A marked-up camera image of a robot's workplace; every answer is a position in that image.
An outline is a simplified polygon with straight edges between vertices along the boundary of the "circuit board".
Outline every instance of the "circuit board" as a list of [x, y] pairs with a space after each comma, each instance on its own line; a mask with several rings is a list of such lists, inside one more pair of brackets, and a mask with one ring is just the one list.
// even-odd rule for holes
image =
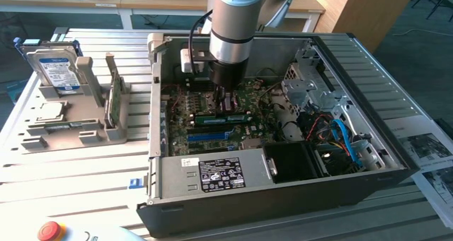
[[[163, 90], [162, 95], [168, 100], [167, 112], [168, 120], [168, 155], [183, 156], [190, 154], [244, 150], [244, 141], [254, 141], [258, 144], [274, 142], [275, 131], [271, 130], [268, 123], [275, 123], [272, 111], [264, 110], [264, 114], [258, 106], [260, 96], [268, 87], [262, 86], [262, 82], [251, 80], [240, 84], [238, 90], [231, 95], [231, 106], [223, 106], [230, 111], [227, 118], [216, 118], [212, 120], [212, 90], [210, 88], [202, 91], [188, 86], [171, 85]], [[263, 102], [270, 101], [271, 96], [263, 96]], [[192, 137], [200, 120], [223, 123], [212, 123], [206, 125], [202, 130], [207, 132], [200, 136]], [[226, 136], [212, 136], [212, 132], [218, 129], [226, 129]]]

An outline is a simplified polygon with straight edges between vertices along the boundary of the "wire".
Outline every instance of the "wire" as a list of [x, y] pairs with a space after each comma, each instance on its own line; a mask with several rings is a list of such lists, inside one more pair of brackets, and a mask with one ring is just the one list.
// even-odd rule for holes
[[311, 132], [310, 132], [310, 134], [308, 134], [306, 140], [308, 140], [308, 139], [311, 138], [312, 133], [314, 133], [314, 130], [315, 130], [315, 127], [316, 127], [316, 125], [319, 124], [319, 121], [320, 121], [320, 119], [322, 119], [324, 116], [326, 116], [326, 115], [320, 115], [320, 116], [316, 118], [315, 123], [314, 123], [314, 126], [312, 126], [312, 128], [311, 128]]
[[287, 109], [287, 108], [284, 107], [284, 105], [283, 105], [283, 104], [279, 104], [279, 103], [272, 103], [271, 106], [270, 106], [270, 109], [274, 109], [275, 105], [278, 105], [279, 108], [280, 108], [282, 110], [286, 110], [286, 109]]
[[412, 29], [412, 30], [408, 30], [406, 33], [392, 34], [392, 36], [404, 36], [404, 35], [410, 34], [412, 31], [426, 31], [426, 32], [430, 32], [430, 33], [434, 33], [434, 34], [453, 37], [453, 34], [440, 33], [440, 32], [436, 32], [436, 31], [423, 30], [423, 29]]
[[206, 19], [206, 18], [208, 18], [208, 16], [212, 14], [212, 10], [208, 12], [208, 13], [206, 13], [202, 17], [200, 17], [200, 19], [196, 21], [196, 23], [194, 24], [194, 26], [192, 26], [192, 29], [191, 29], [191, 32], [190, 32], [190, 61], [191, 61], [191, 68], [192, 68], [192, 72], [196, 74], [198, 73], [198, 71], [196, 71], [196, 64], [195, 64], [195, 62], [194, 62], [194, 48], [192, 48], [192, 42], [194, 42], [194, 32], [195, 32], [195, 30], [196, 30], [196, 28], [198, 28], [198, 25], [199, 25], [199, 23]]
[[342, 149], [344, 149], [344, 147], [343, 147], [340, 144], [338, 144], [336, 142], [330, 142], [330, 144], [331, 144], [331, 145], [335, 145], [336, 147], [339, 147], [339, 148], [342, 148]]
[[170, 15], [168, 15], [167, 18], [166, 18], [166, 20], [164, 20], [164, 22], [163, 22], [160, 25], [158, 25], [152, 20], [148, 19], [148, 16], [150, 16], [150, 18], [156, 18], [159, 15], [154, 15], [154, 16], [151, 16], [151, 15], [142, 15], [142, 17], [148, 21], [148, 23], [146, 23], [146, 25], [156, 26], [158, 29], [160, 29], [162, 26], [166, 25], [167, 20], [168, 20], [168, 18], [170, 18]]
[[179, 100], [180, 100], [180, 98], [182, 98], [182, 95], [183, 95], [183, 90], [182, 90], [182, 87], [179, 86], [179, 84], [167, 84], [167, 85], [164, 85], [164, 86], [162, 87], [162, 91], [163, 91], [166, 88], [171, 87], [171, 86], [176, 86], [176, 87], [178, 87], [178, 97], [176, 97], [176, 101], [175, 101], [175, 103], [174, 103], [174, 105], [172, 105], [172, 112], [174, 112], [174, 111], [175, 111], [176, 104], [178, 104], [178, 102], [179, 102]]
[[[350, 142], [348, 130], [347, 130], [346, 124], [343, 123], [343, 121], [340, 119], [334, 119], [332, 123], [336, 123], [339, 125], [339, 127], [342, 129], [342, 133], [343, 133], [343, 138], [344, 138], [344, 141], [346, 141], [347, 149], [350, 151], [351, 158], [354, 159], [354, 162], [358, 163], [362, 166], [362, 161], [358, 158], [355, 149], [354, 149], [352, 144]], [[338, 134], [338, 130], [336, 129], [332, 129], [332, 134], [334, 134], [335, 140], [339, 141], [340, 138], [339, 138], [339, 134]]]
[[263, 96], [278, 86], [280, 85], [280, 82], [278, 82], [276, 84], [274, 84], [264, 92], [263, 94], [260, 95], [260, 97], [258, 98], [258, 103], [256, 103], [256, 106], [258, 106], [258, 109], [260, 109], [260, 113], [262, 113], [262, 116], [264, 117], [264, 114], [263, 114], [263, 109], [260, 107], [260, 102], [262, 102], [262, 99], [263, 99]]
[[[328, 133], [328, 135], [324, 137], [324, 136], [323, 136], [323, 133], [327, 132], [327, 131], [330, 131], [330, 133]], [[322, 141], [326, 141], [326, 140], [331, 137], [331, 127], [327, 126], [326, 128], [320, 129], [320, 130], [316, 132], [316, 134], [318, 134], [320, 140], [322, 140]]]
[[287, 125], [291, 124], [291, 123], [294, 123], [299, 127], [299, 123], [295, 122], [294, 120], [291, 120], [291, 121], [286, 122], [286, 124], [282, 126], [280, 129], [283, 130], [287, 127]]
[[280, 75], [278, 74], [278, 72], [276, 72], [271, 67], [264, 67], [264, 68], [262, 68], [262, 69], [255, 73], [255, 76], [256, 76], [256, 77], [258, 77], [259, 73], [260, 73], [263, 70], [270, 70], [278, 77], [280, 77]]

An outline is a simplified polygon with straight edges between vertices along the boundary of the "green circuit board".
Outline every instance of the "green circuit board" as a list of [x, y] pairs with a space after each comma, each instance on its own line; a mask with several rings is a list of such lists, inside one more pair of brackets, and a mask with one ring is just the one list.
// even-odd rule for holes
[[[262, 139], [262, 143], [274, 142], [274, 132], [268, 123], [275, 123], [272, 111], [264, 110], [262, 114], [258, 101], [260, 95], [268, 87], [262, 86], [256, 80], [246, 81], [235, 91], [235, 111], [230, 113], [236, 119], [246, 115], [247, 123], [224, 123], [231, 127], [228, 139], [210, 141], [188, 141], [188, 130], [195, 128], [195, 115], [212, 114], [212, 92], [194, 92], [191, 88], [171, 86], [164, 89], [163, 95], [168, 94], [168, 147], [170, 156], [183, 156], [190, 154], [234, 151], [242, 149], [242, 142], [247, 139]], [[271, 102], [270, 94], [263, 97], [264, 102]], [[211, 127], [224, 127], [222, 124], [207, 125]]]

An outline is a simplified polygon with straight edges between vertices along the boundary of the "desk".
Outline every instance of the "desk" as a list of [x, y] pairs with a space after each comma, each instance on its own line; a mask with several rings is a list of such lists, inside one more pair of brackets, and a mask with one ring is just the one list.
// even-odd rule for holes
[[[132, 29], [131, 15], [204, 15], [208, 0], [0, 0], [0, 11], [118, 14]], [[314, 32], [324, 7], [316, 0], [294, 0], [287, 18], [307, 19], [303, 32]]]
[[[134, 14], [204, 15], [208, 0], [122, 0], [123, 25], [131, 26]], [[294, 0], [287, 18], [307, 19], [303, 32], [314, 32], [324, 7], [316, 0]]]
[[[66, 150], [34, 155], [11, 153], [10, 141], [23, 132], [25, 119], [37, 106], [41, 94], [34, 73], [10, 119], [0, 132], [0, 212], [6, 216], [26, 213], [53, 217], [58, 222], [77, 221], [87, 225], [122, 226], [150, 241], [150, 233], [135, 211], [143, 202], [146, 189], [127, 190], [131, 178], [142, 178], [150, 167], [148, 132], [152, 73], [148, 60], [147, 37], [151, 32], [71, 29], [62, 40], [79, 39], [85, 55], [94, 58], [94, 72], [101, 84], [111, 76], [103, 62], [106, 52], [117, 56], [119, 72], [132, 84], [126, 144], [102, 148]], [[370, 99], [383, 118], [414, 115], [408, 100], [398, 100], [407, 110], [388, 110], [395, 96], [388, 91], [404, 92], [388, 80], [388, 74], [368, 52], [344, 34], [320, 35], [346, 71]], [[364, 74], [380, 73], [387, 83], [364, 82]], [[414, 181], [375, 192], [354, 206], [302, 214], [263, 222], [188, 234], [174, 240], [448, 240], [453, 231], [444, 227], [430, 202]]]
[[2, 12], [119, 14], [122, 0], [0, 0]]

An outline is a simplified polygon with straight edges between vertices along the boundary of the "aluminum workbench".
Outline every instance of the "aluminum workbench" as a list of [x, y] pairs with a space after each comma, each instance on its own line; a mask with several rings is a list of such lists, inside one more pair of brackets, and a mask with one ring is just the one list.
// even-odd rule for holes
[[[119, 72], [132, 84], [129, 142], [121, 145], [11, 155], [9, 141], [19, 135], [37, 98], [38, 76], [33, 75], [0, 133], [5, 152], [0, 163], [0, 214], [18, 211], [123, 226], [152, 240], [135, 212], [134, 201], [144, 190], [127, 190], [130, 179], [148, 169], [151, 62], [147, 36], [152, 31], [71, 29], [54, 40], [78, 39], [85, 56], [94, 58], [101, 84], [111, 81], [106, 52], [117, 56]], [[384, 119], [426, 114], [387, 71], [347, 34], [320, 35]], [[411, 179], [376, 192], [355, 206], [284, 219], [204, 231], [164, 240], [451, 240], [431, 204]]]

